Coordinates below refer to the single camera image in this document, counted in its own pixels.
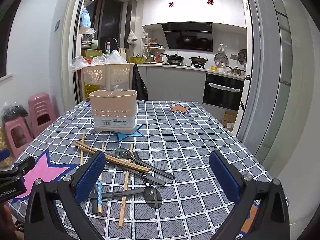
range hood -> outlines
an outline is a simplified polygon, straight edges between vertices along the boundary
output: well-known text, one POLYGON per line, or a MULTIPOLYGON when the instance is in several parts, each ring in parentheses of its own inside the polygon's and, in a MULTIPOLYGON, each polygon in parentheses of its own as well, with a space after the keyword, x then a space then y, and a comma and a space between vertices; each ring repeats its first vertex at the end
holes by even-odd
POLYGON ((202 50, 213 52, 211 23, 162 23, 169 49, 202 50))

tablecloth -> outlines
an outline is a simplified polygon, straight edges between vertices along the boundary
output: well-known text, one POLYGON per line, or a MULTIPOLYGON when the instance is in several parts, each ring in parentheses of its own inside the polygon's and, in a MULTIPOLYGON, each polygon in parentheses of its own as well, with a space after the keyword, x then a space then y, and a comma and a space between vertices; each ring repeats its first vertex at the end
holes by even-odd
MULTIPOLYGON (((138 101, 138 129, 133 136, 96 132, 90 102, 83 101, 59 117, 20 155, 38 158, 48 149, 50 165, 69 164, 72 174, 80 163, 80 150, 73 146, 85 131, 85 143, 96 149, 105 142, 105 151, 130 148, 142 160, 175 175, 164 179, 165 186, 155 185, 163 204, 150 208, 143 195, 127 197, 124 227, 118 227, 121 198, 103 200, 103 214, 92 214, 90 201, 81 207, 106 239, 209 239, 223 223, 234 204, 229 202, 209 166, 209 154, 219 149, 242 174, 259 181, 271 177, 246 147, 199 103, 172 101, 138 101)), ((106 164, 103 170, 103 192, 122 190, 125 171, 106 164)), ((130 174, 129 188, 144 187, 143 181, 130 174)), ((16 201, 10 207, 24 219, 28 200, 16 201)), ((72 225, 57 201, 59 215, 68 233, 77 238, 72 225)))

yellow bowl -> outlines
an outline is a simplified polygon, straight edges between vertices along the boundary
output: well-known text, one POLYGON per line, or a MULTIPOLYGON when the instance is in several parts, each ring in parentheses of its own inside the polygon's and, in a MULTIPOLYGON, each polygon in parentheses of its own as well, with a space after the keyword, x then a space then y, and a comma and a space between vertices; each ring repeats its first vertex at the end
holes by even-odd
POLYGON ((144 64, 146 62, 146 57, 129 57, 130 63, 144 64))

beige utensil holder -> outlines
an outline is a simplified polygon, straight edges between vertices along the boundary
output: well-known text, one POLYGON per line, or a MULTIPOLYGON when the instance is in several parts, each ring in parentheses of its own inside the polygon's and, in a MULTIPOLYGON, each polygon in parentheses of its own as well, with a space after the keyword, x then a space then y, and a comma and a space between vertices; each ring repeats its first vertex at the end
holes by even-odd
POLYGON ((94 130, 132 134, 137 129, 137 92, 97 90, 89 94, 94 130))

metal screw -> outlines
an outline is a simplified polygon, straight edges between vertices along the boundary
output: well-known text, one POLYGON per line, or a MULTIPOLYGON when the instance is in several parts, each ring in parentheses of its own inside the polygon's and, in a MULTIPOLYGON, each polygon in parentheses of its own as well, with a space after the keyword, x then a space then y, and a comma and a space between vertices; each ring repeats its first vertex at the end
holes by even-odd
POLYGON ((279 179, 274 179, 274 180, 273 180, 273 183, 276 184, 276 185, 280 185, 279 179))
POLYGON ((246 181, 252 180, 252 176, 247 175, 247 174, 243 175, 243 178, 244 178, 244 180, 246 180, 246 181))
POLYGON ((35 184, 36 184, 36 185, 39 185, 40 183, 41 183, 41 179, 36 179, 36 180, 35 180, 35 184))
POLYGON ((69 181, 69 180, 71 180, 71 178, 72 178, 71 175, 66 175, 66 176, 63 177, 63 180, 64 181, 69 181))

